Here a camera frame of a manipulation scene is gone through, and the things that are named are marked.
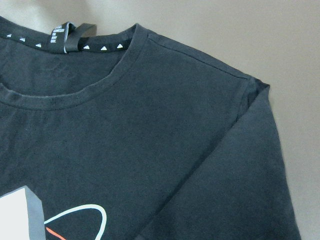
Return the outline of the black graphic t-shirt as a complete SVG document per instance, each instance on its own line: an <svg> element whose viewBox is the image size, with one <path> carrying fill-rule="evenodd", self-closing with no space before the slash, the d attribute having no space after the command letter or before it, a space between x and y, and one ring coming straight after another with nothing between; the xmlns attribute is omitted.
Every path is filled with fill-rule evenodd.
<svg viewBox="0 0 320 240"><path fill-rule="evenodd" d="M299 240L270 86L135 24L0 20L0 193L48 240Z"/></svg>

